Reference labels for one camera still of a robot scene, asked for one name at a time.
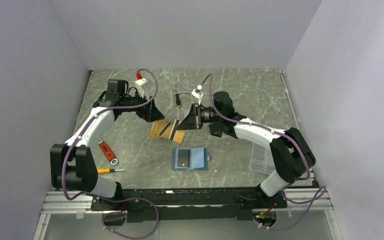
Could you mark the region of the single black credit card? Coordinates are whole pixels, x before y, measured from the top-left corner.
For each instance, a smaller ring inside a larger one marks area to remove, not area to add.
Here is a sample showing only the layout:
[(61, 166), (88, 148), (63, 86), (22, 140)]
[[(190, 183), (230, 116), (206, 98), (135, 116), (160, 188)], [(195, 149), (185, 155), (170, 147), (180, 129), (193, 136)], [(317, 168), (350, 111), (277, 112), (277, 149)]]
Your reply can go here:
[(177, 149), (176, 157), (177, 168), (189, 168), (190, 167), (190, 150), (189, 149)]

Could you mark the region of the blue leather card holder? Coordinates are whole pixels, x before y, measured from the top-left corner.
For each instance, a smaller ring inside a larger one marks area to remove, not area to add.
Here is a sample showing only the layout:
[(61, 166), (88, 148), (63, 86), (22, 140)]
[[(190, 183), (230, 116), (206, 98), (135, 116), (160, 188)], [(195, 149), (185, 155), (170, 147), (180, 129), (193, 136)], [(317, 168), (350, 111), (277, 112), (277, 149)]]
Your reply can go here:
[[(189, 149), (190, 150), (190, 165), (188, 168), (176, 167), (177, 149)], [(189, 170), (207, 170), (208, 163), (210, 161), (208, 150), (205, 147), (198, 148), (174, 148), (172, 150), (172, 163), (171, 168), (174, 171), (189, 171)]]

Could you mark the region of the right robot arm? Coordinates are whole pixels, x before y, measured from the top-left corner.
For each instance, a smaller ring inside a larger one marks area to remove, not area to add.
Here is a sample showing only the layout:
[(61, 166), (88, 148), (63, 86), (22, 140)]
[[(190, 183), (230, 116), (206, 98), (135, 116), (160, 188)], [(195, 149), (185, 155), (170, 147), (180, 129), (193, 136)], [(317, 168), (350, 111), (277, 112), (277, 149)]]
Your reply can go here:
[(281, 130), (252, 121), (235, 111), (233, 100), (225, 91), (216, 92), (211, 101), (211, 107), (193, 103), (177, 128), (198, 130), (208, 123), (213, 136), (226, 134), (268, 150), (275, 169), (256, 188), (255, 200), (260, 207), (269, 207), (279, 191), (292, 185), (316, 164), (313, 152), (297, 128)]

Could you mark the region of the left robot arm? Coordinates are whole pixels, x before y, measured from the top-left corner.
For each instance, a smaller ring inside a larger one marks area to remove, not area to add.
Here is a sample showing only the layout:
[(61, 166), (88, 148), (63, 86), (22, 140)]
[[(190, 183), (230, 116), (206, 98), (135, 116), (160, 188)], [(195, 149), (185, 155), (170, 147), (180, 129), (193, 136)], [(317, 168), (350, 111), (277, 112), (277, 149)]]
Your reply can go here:
[(138, 80), (132, 87), (134, 95), (129, 94), (131, 87), (127, 81), (110, 79), (77, 132), (64, 143), (51, 147), (50, 174), (54, 188), (104, 198), (104, 204), (111, 210), (123, 205), (121, 184), (99, 176), (91, 148), (98, 145), (122, 113), (134, 112), (148, 123), (164, 119), (155, 105), (155, 97), (145, 96), (143, 86), (147, 80), (139, 74), (136, 76)]

